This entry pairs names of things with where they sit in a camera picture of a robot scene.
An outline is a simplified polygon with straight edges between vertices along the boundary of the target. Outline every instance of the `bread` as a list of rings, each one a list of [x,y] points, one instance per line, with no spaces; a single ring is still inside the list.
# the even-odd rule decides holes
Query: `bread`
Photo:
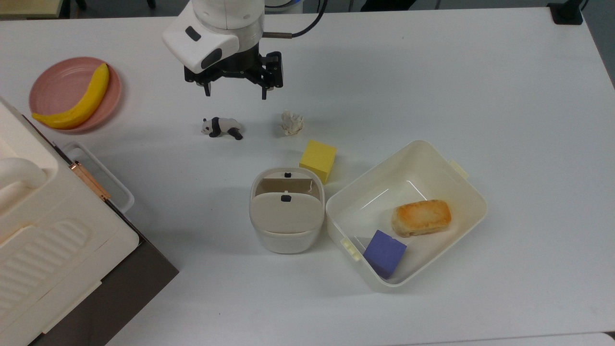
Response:
[[[395,208],[391,227],[402,237],[425,235],[446,230],[451,223],[451,212],[446,202],[430,199]]]

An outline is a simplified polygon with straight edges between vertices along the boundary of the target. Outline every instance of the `white table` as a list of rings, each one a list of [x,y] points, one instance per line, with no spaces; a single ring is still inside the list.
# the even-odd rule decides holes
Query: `white table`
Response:
[[[313,15],[273,16],[298,31]],[[0,22],[0,95],[22,112],[36,77],[89,55],[120,73],[118,114],[78,140],[136,197],[128,216],[180,274],[111,345],[384,345],[615,329],[615,92],[587,26],[548,9],[327,14],[282,52],[285,86],[211,98],[164,47],[171,18]],[[70,32],[69,39],[65,33]],[[284,137],[284,109],[306,127]],[[202,118],[237,118],[244,140]],[[278,255],[248,218],[253,179],[338,148],[328,196],[417,139],[455,159],[486,219],[401,292],[371,292],[323,233]]]

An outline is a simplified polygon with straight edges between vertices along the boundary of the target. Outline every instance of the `yellow banana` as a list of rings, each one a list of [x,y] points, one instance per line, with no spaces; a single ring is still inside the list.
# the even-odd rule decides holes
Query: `yellow banana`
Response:
[[[32,118],[51,127],[52,129],[68,130],[81,125],[98,108],[105,96],[109,84],[109,68],[101,64],[94,71],[90,84],[80,101],[71,109],[53,115],[40,115],[32,113]]]

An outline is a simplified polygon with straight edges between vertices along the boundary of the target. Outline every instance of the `panda figurine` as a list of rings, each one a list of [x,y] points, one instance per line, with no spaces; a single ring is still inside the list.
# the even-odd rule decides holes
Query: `panda figurine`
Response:
[[[241,125],[237,120],[215,116],[211,120],[203,119],[203,129],[201,132],[209,135],[209,137],[217,137],[226,132],[235,137],[236,140],[240,140],[244,137],[239,133],[240,129]]]

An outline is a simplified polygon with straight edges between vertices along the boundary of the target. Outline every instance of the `purple foam block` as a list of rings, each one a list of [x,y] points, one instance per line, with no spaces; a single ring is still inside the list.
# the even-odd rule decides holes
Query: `purple foam block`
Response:
[[[393,275],[405,251],[404,244],[377,230],[365,249],[363,257],[374,268],[376,274],[383,279],[388,279]]]

